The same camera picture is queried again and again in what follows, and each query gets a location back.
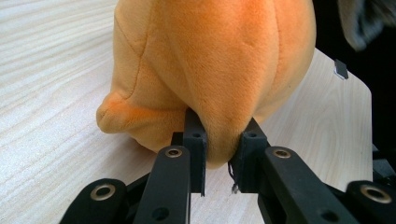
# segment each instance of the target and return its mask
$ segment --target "fuzzy orange fabric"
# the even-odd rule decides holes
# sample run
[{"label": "fuzzy orange fabric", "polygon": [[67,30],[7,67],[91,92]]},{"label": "fuzzy orange fabric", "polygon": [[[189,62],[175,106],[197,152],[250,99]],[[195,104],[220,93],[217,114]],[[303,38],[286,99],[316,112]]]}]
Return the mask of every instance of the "fuzzy orange fabric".
[{"label": "fuzzy orange fabric", "polygon": [[219,167],[250,119],[264,121],[292,94],[315,39],[309,0],[120,0],[98,126],[159,151],[190,107],[207,132],[207,165]]}]

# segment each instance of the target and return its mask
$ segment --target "wood grain surface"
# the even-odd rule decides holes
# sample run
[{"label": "wood grain surface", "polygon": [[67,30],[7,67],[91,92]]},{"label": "wood grain surface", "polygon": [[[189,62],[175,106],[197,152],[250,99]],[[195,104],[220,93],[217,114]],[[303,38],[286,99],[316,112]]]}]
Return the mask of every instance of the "wood grain surface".
[{"label": "wood grain surface", "polygon": [[[77,194],[108,177],[126,184],[155,154],[127,134],[101,133],[110,88],[116,0],[0,2],[0,223],[58,223]],[[341,80],[316,51],[299,89],[262,128],[324,182],[371,179],[371,95]],[[207,171],[191,223],[262,223],[256,195],[231,194],[226,167]]]}]

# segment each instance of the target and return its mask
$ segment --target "orange plush toy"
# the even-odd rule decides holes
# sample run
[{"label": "orange plush toy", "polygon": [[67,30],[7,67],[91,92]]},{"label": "orange plush toy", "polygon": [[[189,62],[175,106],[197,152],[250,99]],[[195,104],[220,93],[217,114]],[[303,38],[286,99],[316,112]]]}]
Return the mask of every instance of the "orange plush toy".
[{"label": "orange plush toy", "polygon": [[159,151],[190,107],[207,132],[207,165],[219,167],[250,119],[264,121],[292,94],[315,39],[310,0],[120,0],[97,123]]}]

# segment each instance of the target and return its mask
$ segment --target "light wood tabletop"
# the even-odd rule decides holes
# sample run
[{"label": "light wood tabletop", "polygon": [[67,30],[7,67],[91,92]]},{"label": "light wood tabletop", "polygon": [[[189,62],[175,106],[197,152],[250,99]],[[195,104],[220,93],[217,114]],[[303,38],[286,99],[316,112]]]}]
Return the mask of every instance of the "light wood tabletop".
[{"label": "light wood tabletop", "polygon": [[[92,181],[130,184],[155,154],[105,134],[95,111],[109,92],[116,0],[0,2],[0,223],[57,223]],[[316,50],[297,91],[261,124],[325,183],[372,179],[371,93],[342,80]],[[253,194],[231,194],[226,166],[206,172],[191,223],[263,223]]]}]

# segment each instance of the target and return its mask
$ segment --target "metal screw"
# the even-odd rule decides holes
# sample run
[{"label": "metal screw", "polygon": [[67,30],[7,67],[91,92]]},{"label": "metal screw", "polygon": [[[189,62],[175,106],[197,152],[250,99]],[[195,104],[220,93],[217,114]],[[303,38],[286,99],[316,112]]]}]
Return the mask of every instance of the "metal screw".
[{"label": "metal screw", "polygon": [[183,152],[178,148],[171,148],[165,152],[165,155],[169,158],[176,158],[181,156],[181,154],[183,154]]},{"label": "metal screw", "polygon": [[116,192],[116,187],[111,184],[103,184],[96,186],[95,189],[91,191],[91,198],[95,201],[103,201],[111,196]]},{"label": "metal screw", "polygon": [[279,157],[281,159],[287,159],[287,158],[290,158],[290,156],[291,156],[291,154],[287,150],[284,150],[284,149],[275,149],[273,151],[273,154],[276,157]]},{"label": "metal screw", "polygon": [[379,189],[374,186],[362,185],[361,193],[367,198],[378,202],[378,203],[390,203],[392,202],[392,198],[382,189]]}]

